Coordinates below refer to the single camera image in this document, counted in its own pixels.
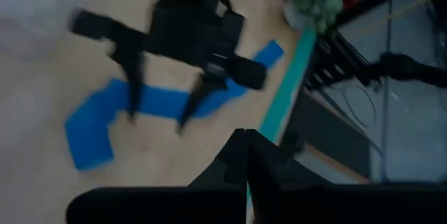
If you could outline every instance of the blue tape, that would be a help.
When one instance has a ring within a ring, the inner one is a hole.
[[[254,61],[271,68],[284,51],[271,40]],[[228,90],[213,93],[199,107],[194,117],[205,117],[230,99],[243,95],[247,89],[228,79]],[[68,146],[78,170],[90,170],[113,159],[108,137],[108,124],[117,112],[129,104],[127,83],[112,79],[102,90],[94,92],[72,113],[64,125]],[[189,92],[145,85],[138,111],[159,117],[176,119],[182,113]]]

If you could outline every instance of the light wooden surface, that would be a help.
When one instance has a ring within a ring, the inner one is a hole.
[[[95,0],[87,9],[143,30],[154,0]],[[110,44],[67,34],[46,61],[2,58],[0,86],[0,221],[63,223],[67,204],[96,186],[187,185],[211,162],[236,128],[258,128],[293,56],[298,33],[282,17],[283,0],[232,0],[245,23],[238,54],[253,57],[275,39],[285,55],[262,92],[250,91],[175,134],[171,119],[122,112],[109,127],[113,162],[78,172],[63,124],[67,116],[112,77],[122,78],[106,53]],[[188,90],[198,69],[147,55],[146,83]]]

